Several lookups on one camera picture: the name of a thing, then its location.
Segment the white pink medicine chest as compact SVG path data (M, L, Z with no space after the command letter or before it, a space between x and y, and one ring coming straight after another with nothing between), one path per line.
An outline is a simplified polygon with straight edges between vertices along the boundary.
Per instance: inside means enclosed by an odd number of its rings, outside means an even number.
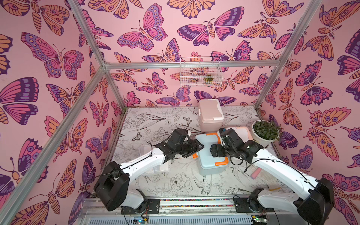
M253 137L247 127L235 127L233 129L243 142L253 140Z

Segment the blue orange first aid box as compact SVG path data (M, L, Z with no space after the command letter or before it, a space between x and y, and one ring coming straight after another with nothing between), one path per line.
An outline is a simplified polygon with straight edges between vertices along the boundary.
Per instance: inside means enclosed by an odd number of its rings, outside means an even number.
M195 137L204 148L193 155L197 159L197 166L201 176L220 174L229 164L228 157L213 157L210 149L213 144L220 144L218 133L200 134Z

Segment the beige pink first aid box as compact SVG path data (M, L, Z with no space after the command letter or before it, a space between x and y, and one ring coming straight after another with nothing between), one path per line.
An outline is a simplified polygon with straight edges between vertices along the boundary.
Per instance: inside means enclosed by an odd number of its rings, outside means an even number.
M218 131L225 118L220 102L215 98L199 100L198 115L200 130L204 133Z

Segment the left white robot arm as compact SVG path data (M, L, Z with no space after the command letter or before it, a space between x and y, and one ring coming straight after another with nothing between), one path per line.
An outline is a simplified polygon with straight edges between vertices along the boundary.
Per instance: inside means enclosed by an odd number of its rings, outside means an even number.
M167 139L156 145L148 142L151 145L149 153L123 164L110 162L98 176L94 186L94 192L106 210L112 212L128 207L136 213L144 212L149 199L139 189L131 191L130 184L150 169L176 159L177 155L188 158L204 149L204 145L191 139L190 135L190 131L177 128Z

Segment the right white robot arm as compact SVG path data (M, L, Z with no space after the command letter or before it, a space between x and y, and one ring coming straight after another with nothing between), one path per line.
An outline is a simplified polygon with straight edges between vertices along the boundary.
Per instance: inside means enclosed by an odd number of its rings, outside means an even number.
M250 166L258 167L286 184L292 194L272 192L257 187L247 203L253 212L273 208L297 213L311 225L323 225L334 207L333 184L325 179L316 179L292 168L253 140L244 141L237 129L227 128L216 133L218 143L213 144L213 155L241 159Z

